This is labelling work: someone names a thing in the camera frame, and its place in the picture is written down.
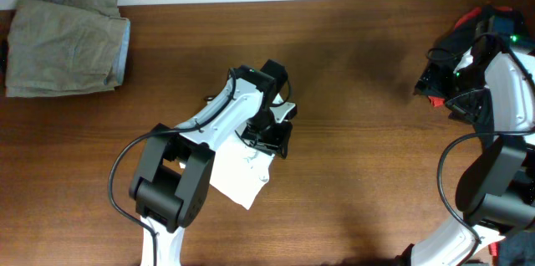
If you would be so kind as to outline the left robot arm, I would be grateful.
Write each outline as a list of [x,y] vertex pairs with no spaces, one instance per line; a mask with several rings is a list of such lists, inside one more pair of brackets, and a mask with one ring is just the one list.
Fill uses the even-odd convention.
[[216,166],[262,169],[287,157],[297,106],[279,93],[289,84],[285,67],[271,59],[260,70],[230,69],[221,93],[191,119],[135,139],[145,144],[129,187],[132,220],[144,229],[142,264],[179,264],[184,231]]

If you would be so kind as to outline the white t-shirt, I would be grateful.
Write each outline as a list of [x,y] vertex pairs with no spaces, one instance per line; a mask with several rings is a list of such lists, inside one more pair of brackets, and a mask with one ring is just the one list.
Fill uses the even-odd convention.
[[233,130],[215,150],[210,184],[235,203],[249,210],[269,182],[269,167],[275,155],[244,144]]

